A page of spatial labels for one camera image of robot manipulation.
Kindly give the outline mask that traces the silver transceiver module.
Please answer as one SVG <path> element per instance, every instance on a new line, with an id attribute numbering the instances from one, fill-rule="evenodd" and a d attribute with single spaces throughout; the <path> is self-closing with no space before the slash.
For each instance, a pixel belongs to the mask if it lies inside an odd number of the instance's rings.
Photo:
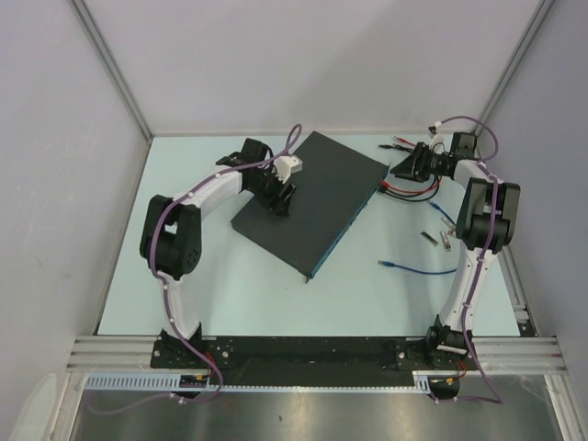
<path id="1" fill-rule="evenodd" d="M 440 232 L 441 241 L 446 252 L 451 251 L 451 244 L 445 232 Z"/>
<path id="2" fill-rule="evenodd" d="M 422 231 L 421 235 L 433 246 L 438 246 L 438 240 L 436 240 L 432 235 L 428 232 Z"/>
<path id="3" fill-rule="evenodd" d="M 454 230 L 455 229 L 455 224 L 448 218 L 443 216 L 441 218 L 442 222 L 445 223 L 445 225 L 449 228 L 449 230 Z"/>

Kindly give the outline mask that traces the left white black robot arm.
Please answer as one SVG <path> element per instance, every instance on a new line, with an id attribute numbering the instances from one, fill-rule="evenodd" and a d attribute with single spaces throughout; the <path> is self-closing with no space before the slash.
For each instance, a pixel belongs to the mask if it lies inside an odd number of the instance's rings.
<path id="1" fill-rule="evenodd" d="M 213 173 L 176 197 L 156 195 L 148 204 L 140 255 L 163 288 L 165 325 L 176 338 L 171 356 L 181 366 L 195 366 L 203 356 L 194 339 L 201 327 L 195 311 L 183 302 L 182 285 L 202 256 L 202 223 L 223 202 L 243 192 L 254 196 L 270 214 L 285 217 L 296 191 L 291 178 L 302 160 L 286 148 L 273 154 L 265 143 L 247 138 L 238 152 L 221 157 Z"/>

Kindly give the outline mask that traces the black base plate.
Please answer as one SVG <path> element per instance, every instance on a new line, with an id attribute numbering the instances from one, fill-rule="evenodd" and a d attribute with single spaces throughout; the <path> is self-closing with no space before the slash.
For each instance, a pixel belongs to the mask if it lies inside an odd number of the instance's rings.
<path id="1" fill-rule="evenodd" d="M 390 336 L 195 336 L 189 343 L 162 332 L 150 367 L 207 369 L 212 362 L 226 387 L 376 388 L 407 385 L 416 370 L 474 371 L 470 356 L 433 352 L 423 338 Z"/>

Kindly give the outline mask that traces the black network switch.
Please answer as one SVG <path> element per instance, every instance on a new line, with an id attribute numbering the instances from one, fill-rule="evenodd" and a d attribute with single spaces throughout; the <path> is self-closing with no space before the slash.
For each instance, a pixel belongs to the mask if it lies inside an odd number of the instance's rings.
<path id="1" fill-rule="evenodd" d="M 233 229 L 307 279 L 316 276 L 389 167 L 320 132 L 295 151 L 302 170 L 287 217 L 270 214 L 251 199 L 232 219 Z"/>

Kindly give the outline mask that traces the aluminium frame rail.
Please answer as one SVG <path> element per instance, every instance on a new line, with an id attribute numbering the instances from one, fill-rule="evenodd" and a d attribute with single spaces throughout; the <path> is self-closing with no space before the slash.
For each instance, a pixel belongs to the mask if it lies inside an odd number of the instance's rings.
<path id="1" fill-rule="evenodd" d="M 472 343 L 482 367 L 492 375 L 568 373 L 555 337 L 476 337 Z M 157 336 L 79 336 L 68 368 L 143 371 L 164 358 L 162 347 Z"/>

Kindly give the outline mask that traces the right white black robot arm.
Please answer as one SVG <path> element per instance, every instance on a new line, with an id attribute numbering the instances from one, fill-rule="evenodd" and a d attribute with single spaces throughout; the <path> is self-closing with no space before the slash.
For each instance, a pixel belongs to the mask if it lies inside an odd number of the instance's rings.
<path id="1" fill-rule="evenodd" d="M 498 178 L 459 141 L 448 153 L 418 142 L 390 173 L 413 182 L 449 177 L 465 189 L 455 228 L 461 241 L 457 270 L 446 303 L 421 342 L 425 361 L 446 368 L 473 355 L 476 305 L 492 263 L 514 236 L 521 188 Z"/>

